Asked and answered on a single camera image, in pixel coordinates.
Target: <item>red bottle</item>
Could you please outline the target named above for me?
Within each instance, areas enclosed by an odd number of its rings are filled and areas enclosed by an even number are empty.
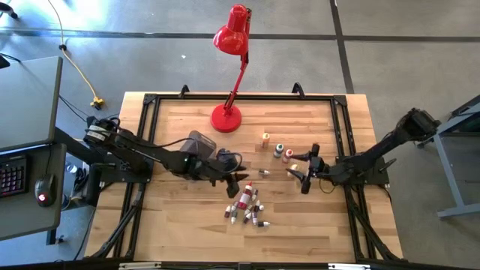
[[[238,201],[238,208],[241,210],[245,210],[248,206],[248,202],[250,201],[250,198],[252,197],[252,181],[248,182],[248,184],[245,186],[245,190],[243,190],[243,194],[240,197],[240,200]]]

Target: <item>yellow cable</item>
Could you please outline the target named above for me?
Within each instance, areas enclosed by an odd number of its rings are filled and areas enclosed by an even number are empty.
[[[55,7],[53,6],[52,2],[51,2],[50,0],[47,0],[47,1],[50,3],[50,5],[51,5],[52,8],[53,8],[53,11],[55,11],[55,14],[57,15],[58,23],[60,24],[61,45],[65,45],[65,42],[64,42],[64,39],[63,39],[62,21],[60,20],[59,13],[57,12],[57,10],[55,9]],[[67,53],[65,53],[65,51],[64,51],[63,49],[61,49],[61,52],[62,52],[63,55],[68,59],[68,61],[76,68],[76,70],[78,71],[78,73],[80,74],[80,76],[83,78],[83,80],[85,80],[85,82],[87,83],[87,85],[88,85],[88,87],[90,88],[91,92],[93,93],[94,99],[99,99],[98,96],[97,96],[97,93],[96,93],[95,90],[93,89],[92,84],[90,84],[90,82],[87,80],[87,78],[85,77],[85,75],[83,74],[83,72],[78,68],[78,66],[74,63],[74,61],[72,61],[72,59],[70,59],[70,57],[68,57]]]

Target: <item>gray desk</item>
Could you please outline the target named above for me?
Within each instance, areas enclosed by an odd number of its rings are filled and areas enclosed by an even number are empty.
[[[55,56],[0,69],[0,152],[53,141],[62,60]]]
[[[0,241],[31,233],[53,230],[60,224],[63,177],[67,147],[64,144],[46,145],[15,152],[26,153],[28,158],[28,193],[0,199]],[[51,173],[57,181],[56,200],[49,207],[40,207],[35,199],[35,179]]]

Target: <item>wooden table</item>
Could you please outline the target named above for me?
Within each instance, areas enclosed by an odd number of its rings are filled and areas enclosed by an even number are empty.
[[[137,131],[144,94],[125,93],[120,112],[123,128]],[[363,94],[348,94],[346,99],[356,148],[362,152],[376,142],[367,98]],[[210,125],[210,113],[217,104],[218,100],[163,100],[154,142],[172,142],[197,130],[214,140],[218,148],[241,152],[250,173],[247,180],[259,189],[259,199],[265,206],[259,220],[269,221],[271,226],[258,228],[251,223],[243,225],[241,221],[232,225],[230,219],[224,218],[225,208],[233,201],[227,197],[226,184],[219,182],[217,187],[212,187],[208,182],[185,181],[156,164],[145,193],[135,260],[353,262],[342,188],[336,187],[333,193],[326,194],[319,189],[319,181],[312,180],[310,193],[301,194],[298,180],[288,178],[284,169],[287,165],[272,154],[277,143],[283,143],[286,149],[297,154],[310,150],[312,143],[319,143],[320,155],[326,163],[333,164],[337,148],[329,104],[237,100],[235,104],[243,119],[241,127],[233,133],[218,133]],[[260,147],[264,132],[271,135],[268,149]],[[297,164],[301,171],[307,169],[306,163],[298,161]],[[258,169],[269,170],[271,175],[261,178]],[[327,181],[322,181],[322,187],[326,191],[332,189]],[[85,255],[97,251],[116,227],[124,192],[125,184],[117,183],[100,195]],[[392,252],[401,257],[386,192],[368,186],[365,196],[373,228]],[[360,225],[358,228],[366,254],[365,234]],[[129,235],[130,227],[126,230],[124,250]]]

